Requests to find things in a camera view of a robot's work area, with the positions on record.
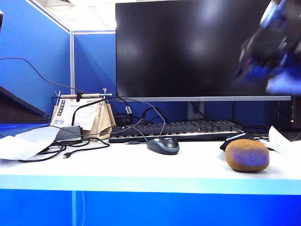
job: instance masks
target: keyboard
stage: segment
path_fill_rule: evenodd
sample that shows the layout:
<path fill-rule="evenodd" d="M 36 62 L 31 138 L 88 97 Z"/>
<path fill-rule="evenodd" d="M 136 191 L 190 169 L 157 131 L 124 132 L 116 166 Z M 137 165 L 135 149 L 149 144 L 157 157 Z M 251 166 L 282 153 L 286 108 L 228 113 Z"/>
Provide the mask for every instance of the keyboard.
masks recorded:
<path fill-rule="evenodd" d="M 159 137 L 163 123 L 139 124 L 135 128 L 131 126 L 115 126 L 110 135 L 110 143 L 124 143 L 129 141 L 146 142 Z M 178 141 L 189 140 L 222 140 L 244 132 L 241 126 L 230 121 L 185 121 L 166 123 L 161 137 L 173 137 Z"/>

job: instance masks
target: paper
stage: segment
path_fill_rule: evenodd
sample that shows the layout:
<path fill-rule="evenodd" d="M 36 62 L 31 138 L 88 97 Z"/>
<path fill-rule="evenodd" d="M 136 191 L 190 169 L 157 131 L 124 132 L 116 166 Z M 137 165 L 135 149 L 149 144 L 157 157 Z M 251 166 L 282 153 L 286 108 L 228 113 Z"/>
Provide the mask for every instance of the paper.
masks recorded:
<path fill-rule="evenodd" d="M 282 155 L 301 163 L 301 141 L 289 141 L 273 126 L 269 129 L 269 142 L 263 140 L 261 142 Z"/>
<path fill-rule="evenodd" d="M 88 103 L 101 100 L 100 98 L 80 99 L 60 99 L 58 108 L 51 121 L 52 126 L 66 127 L 71 126 L 72 117 L 76 109 Z M 90 105 L 79 109 L 75 113 L 74 125 L 81 126 L 83 130 L 91 130 L 99 104 Z"/>
<path fill-rule="evenodd" d="M 53 143 L 58 128 L 43 127 L 0 139 L 0 159 L 26 160 Z"/>

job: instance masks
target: gray mouse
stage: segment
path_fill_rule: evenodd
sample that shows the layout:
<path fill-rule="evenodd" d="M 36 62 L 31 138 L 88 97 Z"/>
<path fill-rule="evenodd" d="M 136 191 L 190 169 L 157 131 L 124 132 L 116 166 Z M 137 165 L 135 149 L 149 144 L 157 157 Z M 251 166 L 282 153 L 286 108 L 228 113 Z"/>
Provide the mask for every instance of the gray mouse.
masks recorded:
<path fill-rule="evenodd" d="M 180 146 L 176 139 L 172 137 L 158 137 L 150 140 L 146 144 L 147 148 L 160 154 L 178 154 Z"/>

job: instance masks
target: desk surface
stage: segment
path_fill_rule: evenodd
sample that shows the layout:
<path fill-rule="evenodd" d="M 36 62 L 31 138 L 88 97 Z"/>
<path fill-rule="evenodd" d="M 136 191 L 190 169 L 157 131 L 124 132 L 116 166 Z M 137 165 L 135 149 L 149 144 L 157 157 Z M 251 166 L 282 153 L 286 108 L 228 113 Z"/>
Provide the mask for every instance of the desk surface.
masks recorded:
<path fill-rule="evenodd" d="M 205 194 L 301 194 L 301 166 L 270 152 L 257 173 L 233 171 L 222 142 L 181 142 L 178 155 L 161 155 L 146 145 L 62 155 L 43 162 L 1 160 L 1 189 L 131 191 Z"/>

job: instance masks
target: computer monitor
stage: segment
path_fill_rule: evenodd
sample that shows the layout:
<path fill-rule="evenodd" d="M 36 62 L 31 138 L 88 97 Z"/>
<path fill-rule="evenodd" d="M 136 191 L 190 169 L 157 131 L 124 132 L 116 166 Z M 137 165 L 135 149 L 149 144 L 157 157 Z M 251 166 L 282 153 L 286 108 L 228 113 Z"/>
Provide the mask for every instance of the computer monitor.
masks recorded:
<path fill-rule="evenodd" d="M 290 100 L 267 80 L 233 86 L 242 44 L 270 0 L 116 4 L 117 95 L 144 101 Z"/>

